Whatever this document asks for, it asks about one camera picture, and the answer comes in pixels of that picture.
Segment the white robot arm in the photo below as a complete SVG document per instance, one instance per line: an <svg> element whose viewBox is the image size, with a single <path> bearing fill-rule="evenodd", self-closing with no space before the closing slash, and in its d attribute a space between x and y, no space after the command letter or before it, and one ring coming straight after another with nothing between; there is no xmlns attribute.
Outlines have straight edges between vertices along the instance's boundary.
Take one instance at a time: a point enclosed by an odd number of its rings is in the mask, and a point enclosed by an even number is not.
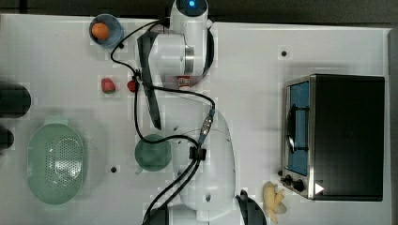
<svg viewBox="0 0 398 225"><path fill-rule="evenodd" d="M155 133L138 147L171 166L176 179L146 209L143 225L267 225L263 210L236 190L229 128L215 102L184 91L178 79L202 80L213 61L207 0L175 0L165 32L137 39L138 89L146 96Z"/></svg>

